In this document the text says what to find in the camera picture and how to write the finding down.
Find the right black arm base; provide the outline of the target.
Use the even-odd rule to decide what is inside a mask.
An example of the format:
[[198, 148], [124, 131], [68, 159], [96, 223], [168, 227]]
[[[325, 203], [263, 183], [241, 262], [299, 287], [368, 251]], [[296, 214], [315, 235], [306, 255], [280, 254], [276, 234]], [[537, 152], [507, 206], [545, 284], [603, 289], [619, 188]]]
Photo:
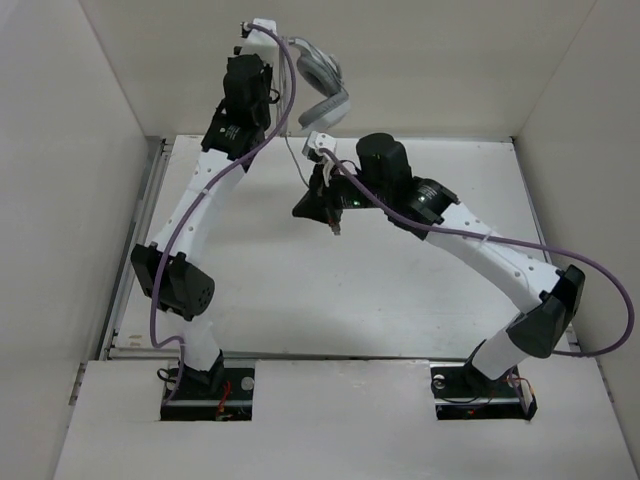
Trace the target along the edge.
[[462, 363], [433, 363], [430, 385], [438, 420], [531, 421], [538, 411], [533, 387], [517, 367], [487, 380]]

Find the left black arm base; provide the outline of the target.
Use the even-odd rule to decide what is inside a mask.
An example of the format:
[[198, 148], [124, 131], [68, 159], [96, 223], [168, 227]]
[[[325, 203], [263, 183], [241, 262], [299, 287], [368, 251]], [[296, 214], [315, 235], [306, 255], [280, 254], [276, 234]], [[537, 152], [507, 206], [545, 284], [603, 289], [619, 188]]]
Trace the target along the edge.
[[253, 414], [256, 361], [219, 358], [211, 372], [184, 368], [180, 364], [159, 368], [163, 382], [161, 421], [250, 421]]

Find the white grey headphones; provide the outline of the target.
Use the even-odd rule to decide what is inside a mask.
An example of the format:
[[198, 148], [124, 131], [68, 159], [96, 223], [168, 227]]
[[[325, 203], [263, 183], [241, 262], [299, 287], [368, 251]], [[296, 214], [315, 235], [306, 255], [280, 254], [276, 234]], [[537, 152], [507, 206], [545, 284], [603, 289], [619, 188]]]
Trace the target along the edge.
[[299, 115], [300, 134], [326, 132], [338, 125], [351, 110], [342, 68], [334, 55], [323, 52], [303, 37], [286, 37], [285, 41], [299, 53], [295, 63], [298, 74], [323, 97]]

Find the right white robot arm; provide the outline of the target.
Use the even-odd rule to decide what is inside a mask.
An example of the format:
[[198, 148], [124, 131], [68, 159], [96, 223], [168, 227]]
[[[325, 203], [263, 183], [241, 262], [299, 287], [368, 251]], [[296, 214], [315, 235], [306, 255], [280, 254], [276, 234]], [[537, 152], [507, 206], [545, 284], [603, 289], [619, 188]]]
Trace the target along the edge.
[[507, 245], [489, 242], [492, 230], [447, 187], [413, 174], [406, 149], [386, 133], [356, 144], [359, 165], [343, 173], [337, 142], [313, 131], [303, 147], [315, 166], [292, 214], [326, 224], [334, 234], [348, 209], [381, 208], [396, 227], [453, 255], [503, 294], [518, 313], [480, 343], [462, 368], [465, 386], [487, 393], [529, 357], [547, 358], [573, 319], [585, 282], [575, 266], [559, 269]]

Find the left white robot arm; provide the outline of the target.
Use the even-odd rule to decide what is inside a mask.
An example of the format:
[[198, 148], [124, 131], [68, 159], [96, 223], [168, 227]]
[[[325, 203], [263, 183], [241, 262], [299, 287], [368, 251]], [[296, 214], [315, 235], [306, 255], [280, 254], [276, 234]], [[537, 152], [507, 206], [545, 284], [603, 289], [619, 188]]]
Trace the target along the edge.
[[201, 396], [217, 394], [224, 357], [206, 311], [215, 293], [201, 265], [206, 239], [226, 200], [266, 144], [275, 47], [236, 49], [223, 78], [224, 96], [201, 143], [191, 179], [174, 211], [146, 245], [131, 252], [143, 293], [150, 298], [149, 332], [154, 347], [175, 342], [178, 371]]

